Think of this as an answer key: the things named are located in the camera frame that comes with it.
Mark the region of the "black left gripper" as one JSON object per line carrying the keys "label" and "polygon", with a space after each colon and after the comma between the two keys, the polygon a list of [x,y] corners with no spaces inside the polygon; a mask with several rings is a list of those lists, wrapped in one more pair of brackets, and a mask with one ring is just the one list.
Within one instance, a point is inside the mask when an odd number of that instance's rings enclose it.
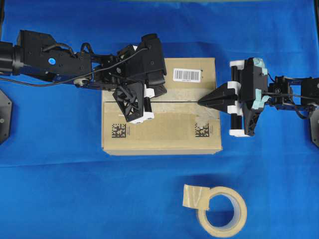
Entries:
{"label": "black left gripper", "polygon": [[139,124],[154,118],[151,98],[167,93],[165,75],[162,44],[152,33],[143,36],[138,46],[128,45],[116,56],[101,57],[94,82],[113,92],[127,122]]}

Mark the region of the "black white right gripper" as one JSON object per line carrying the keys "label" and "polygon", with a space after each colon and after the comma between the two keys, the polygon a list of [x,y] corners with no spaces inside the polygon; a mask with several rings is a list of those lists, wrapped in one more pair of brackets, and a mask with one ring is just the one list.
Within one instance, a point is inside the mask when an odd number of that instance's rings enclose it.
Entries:
{"label": "black white right gripper", "polygon": [[268,91],[268,69],[261,58],[235,60],[229,63],[231,81],[224,83],[198,104],[215,110],[226,110],[229,106],[231,129],[235,137],[255,135],[255,127],[265,103],[270,98]]}

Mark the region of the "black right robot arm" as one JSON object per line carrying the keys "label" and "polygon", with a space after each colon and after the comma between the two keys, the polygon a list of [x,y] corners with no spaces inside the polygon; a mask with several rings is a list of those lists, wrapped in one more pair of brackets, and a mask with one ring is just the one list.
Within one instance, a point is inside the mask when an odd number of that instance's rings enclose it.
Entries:
{"label": "black right robot arm", "polygon": [[294,111],[303,120],[319,109],[317,78],[272,78],[261,58],[230,62],[231,80],[198,100],[200,106],[231,116],[229,134],[251,137],[265,106]]}

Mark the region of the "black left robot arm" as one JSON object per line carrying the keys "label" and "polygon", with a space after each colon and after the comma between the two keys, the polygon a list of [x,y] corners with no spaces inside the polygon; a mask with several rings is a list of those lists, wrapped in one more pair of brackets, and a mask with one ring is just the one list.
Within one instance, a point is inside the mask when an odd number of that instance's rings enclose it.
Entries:
{"label": "black left robot arm", "polygon": [[166,94],[166,66],[156,34],[141,38],[116,55],[94,53],[87,42],[79,52],[51,35],[21,30],[17,43],[0,44],[1,80],[27,75],[42,87],[71,84],[77,88],[111,91],[127,122],[142,123],[154,117],[151,98]]}

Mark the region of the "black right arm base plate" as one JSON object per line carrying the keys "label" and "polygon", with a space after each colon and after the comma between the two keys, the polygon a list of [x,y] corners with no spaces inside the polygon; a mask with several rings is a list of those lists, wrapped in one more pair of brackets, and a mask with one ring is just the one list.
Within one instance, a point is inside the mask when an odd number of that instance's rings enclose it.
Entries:
{"label": "black right arm base plate", "polygon": [[316,147],[319,147],[319,110],[313,111],[310,116],[311,141]]}

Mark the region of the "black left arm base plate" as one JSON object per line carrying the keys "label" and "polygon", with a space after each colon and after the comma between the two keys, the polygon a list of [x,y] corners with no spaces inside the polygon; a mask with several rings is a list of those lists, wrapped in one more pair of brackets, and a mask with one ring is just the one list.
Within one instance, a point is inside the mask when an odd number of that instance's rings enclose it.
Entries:
{"label": "black left arm base plate", "polygon": [[12,101],[0,91],[0,143],[5,142],[10,135]]}

